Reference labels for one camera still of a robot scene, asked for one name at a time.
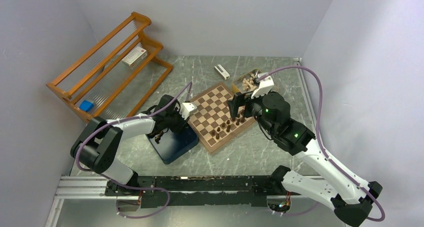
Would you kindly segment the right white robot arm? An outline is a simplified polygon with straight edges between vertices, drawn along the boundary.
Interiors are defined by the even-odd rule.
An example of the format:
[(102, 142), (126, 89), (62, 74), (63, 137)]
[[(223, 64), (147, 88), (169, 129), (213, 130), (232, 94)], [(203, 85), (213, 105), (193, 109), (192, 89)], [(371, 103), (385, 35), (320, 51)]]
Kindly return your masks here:
[(303, 176), (295, 170), (279, 166), (269, 177), (275, 194), (295, 192), (331, 209), (346, 225), (359, 227), (369, 216), (383, 187), (354, 174), (319, 142), (304, 124), (291, 118), (291, 106), (277, 92), (260, 97), (237, 92), (227, 102), (230, 117), (254, 118), (260, 129), (283, 151), (312, 167), (324, 179)]

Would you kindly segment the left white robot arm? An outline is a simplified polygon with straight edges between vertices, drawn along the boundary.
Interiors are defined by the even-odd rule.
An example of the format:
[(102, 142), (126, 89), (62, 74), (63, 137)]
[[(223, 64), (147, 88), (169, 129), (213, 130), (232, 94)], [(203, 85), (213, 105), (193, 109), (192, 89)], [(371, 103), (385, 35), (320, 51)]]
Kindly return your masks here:
[(116, 158), (121, 141), (139, 135), (154, 138), (166, 130), (178, 134), (196, 110), (194, 103), (180, 103), (165, 94), (159, 104), (125, 119), (94, 117), (71, 147), (70, 155), (89, 171), (118, 182), (124, 194), (132, 195), (140, 186), (139, 175)]

